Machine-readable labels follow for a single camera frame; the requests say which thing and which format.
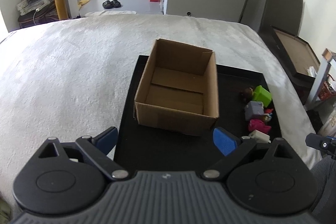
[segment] floor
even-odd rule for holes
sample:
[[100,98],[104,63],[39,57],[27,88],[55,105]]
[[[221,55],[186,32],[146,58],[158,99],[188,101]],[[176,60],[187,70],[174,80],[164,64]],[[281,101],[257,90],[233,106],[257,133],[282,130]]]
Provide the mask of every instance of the floor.
[[[84,16],[88,12],[101,12],[105,10],[102,3],[106,0],[90,0],[79,10],[79,14]],[[149,0],[118,0],[121,3],[120,8],[113,8],[113,11],[131,10],[138,14],[162,15],[159,2],[150,2]]]

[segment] white blanket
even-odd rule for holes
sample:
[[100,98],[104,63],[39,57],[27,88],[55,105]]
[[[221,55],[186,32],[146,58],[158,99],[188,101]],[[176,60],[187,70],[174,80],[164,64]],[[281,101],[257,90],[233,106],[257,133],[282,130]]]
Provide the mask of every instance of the white blanket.
[[298,95],[249,27],[139,14],[66,20],[12,32],[0,44],[0,191],[11,205],[16,174],[47,137],[74,141],[119,126],[138,55],[160,37],[213,49],[218,64],[262,72],[283,137],[308,167],[320,160],[305,145],[314,130]]

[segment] gray pants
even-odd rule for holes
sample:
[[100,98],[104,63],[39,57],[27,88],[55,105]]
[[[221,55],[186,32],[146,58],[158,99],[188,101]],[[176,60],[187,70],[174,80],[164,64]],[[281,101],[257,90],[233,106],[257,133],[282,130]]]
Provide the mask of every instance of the gray pants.
[[336,160],[327,156],[311,172],[318,182],[318,194],[310,211],[321,224],[336,223]]

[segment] gray cube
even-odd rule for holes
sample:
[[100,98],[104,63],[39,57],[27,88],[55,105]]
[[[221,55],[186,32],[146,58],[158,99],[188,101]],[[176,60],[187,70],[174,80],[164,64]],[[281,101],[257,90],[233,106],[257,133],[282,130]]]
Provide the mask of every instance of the gray cube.
[[250,101],[244,108],[245,120],[260,119],[264,115],[264,106],[262,102]]

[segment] green cube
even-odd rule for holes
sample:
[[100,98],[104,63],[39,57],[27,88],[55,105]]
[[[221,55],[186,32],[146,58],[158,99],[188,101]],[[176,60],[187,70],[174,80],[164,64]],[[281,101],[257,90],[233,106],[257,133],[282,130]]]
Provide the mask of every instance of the green cube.
[[259,85],[254,90],[252,100],[262,102],[264,104],[264,107],[268,107],[268,105],[272,101],[272,95],[266,89]]

